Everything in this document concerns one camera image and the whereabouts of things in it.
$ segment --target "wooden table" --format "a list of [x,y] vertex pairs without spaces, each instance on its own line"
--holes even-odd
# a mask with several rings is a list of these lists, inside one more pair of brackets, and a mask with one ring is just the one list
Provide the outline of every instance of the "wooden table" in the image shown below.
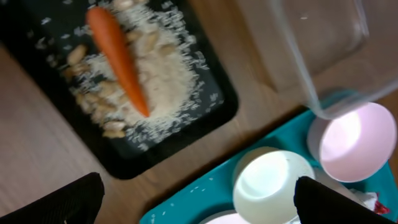
[[[99,172],[106,195],[96,223],[138,223],[159,200],[294,116],[280,99],[231,0],[190,0],[239,98],[228,124],[132,180],[109,176],[60,113],[9,54],[0,49],[0,216]],[[398,118],[398,91],[379,102]],[[391,160],[398,174],[398,153]]]

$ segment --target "orange carrot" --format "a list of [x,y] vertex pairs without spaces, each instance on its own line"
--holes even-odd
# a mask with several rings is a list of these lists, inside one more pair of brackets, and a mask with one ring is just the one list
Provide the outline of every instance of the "orange carrot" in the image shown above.
[[91,8],[86,16],[97,47],[105,54],[131,103],[142,115],[149,117],[147,103],[138,81],[137,68],[127,49],[126,36],[118,22],[109,11],[101,7]]

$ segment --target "clear plastic container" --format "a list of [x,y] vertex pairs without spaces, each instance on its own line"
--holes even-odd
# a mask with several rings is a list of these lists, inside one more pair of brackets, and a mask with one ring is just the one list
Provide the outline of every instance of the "clear plastic container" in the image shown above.
[[333,119],[398,87],[398,1],[237,0],[272,87]]

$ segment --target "black plastic tray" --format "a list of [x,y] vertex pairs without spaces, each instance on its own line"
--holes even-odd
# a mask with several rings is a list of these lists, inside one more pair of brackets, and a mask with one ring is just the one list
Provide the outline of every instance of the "black plastic tray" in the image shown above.
[[[151,0],[148,4],[153,10],[161,11],[163,10],[161,5],[164,2],[162,0]],[[206,38],[193,9],[184,0],[171,2],[183,12],[187,30],[197,38],[197,44],[194,48],[203,53],[210,68],[206,75],[201,74],[201,71],[197,71],[197,73],[201,77],[207,77],[206,83],[212,86],[210,87],[211,89],[217,89],[220,92],[222,103],[209,113],[203,113],[201,118],[182,128],[178,133],[150,147],[146,152],[138,150],[125,139],[103,138],[101,129],[94,125],[90,121],[90,117],[83,114],[80,107],[76,105],[74,97],[68,90],[68,85],[59,75],[60,71],[48,65],[46,54],[43,51],[38,51],[34,47],[34,43],[27,37],[27,33],[32,29],[35,30],[35,33],[41,32],[42,36],[54,37],[55,44],[49,50],[61,52],[62,46],[58,44],[57,38],[64,32],[63,29],[70,30],[85,24],[85,12],[89,6],[88,1],[73,0],[74,7],[69,11],[64,10],[61,0],[12,0],[6,1],[5,5],[0,6],[0,38],[4,45],[50,98],[51,102],[71,124],[75,132],[106,170],[119,179],[131,179],[143,173],[160,161],[225,124],[233,118],[238,110],[236,93]],[[61,26],[48,26],[46,28],[41,26],[40,18],[43,18],[44,11],[49,14],[52,20],[58,19],[58,24],[61,24]],[[91,46],[91,53],[97,51],[90,36],[72,41],[88,44]]]

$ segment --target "blue plastic tray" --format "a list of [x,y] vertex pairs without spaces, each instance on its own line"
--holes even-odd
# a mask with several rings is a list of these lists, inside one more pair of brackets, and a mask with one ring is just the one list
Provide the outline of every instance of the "blue plastic tray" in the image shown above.
[[[307,132],[314,119],[315,115],[311,111],[294,118],[146,213],[140,223],[197,224],[210,215],[233,209],[233,170],[245,153],[261,146],[294,151],[308,159],[312,166],[319,167],[306,144]],[[372,177],[345,186],[362,192],[379,192],[381,203],[391,209],[384,216],[392,221],[397,220],[398,190],[388,164]]]

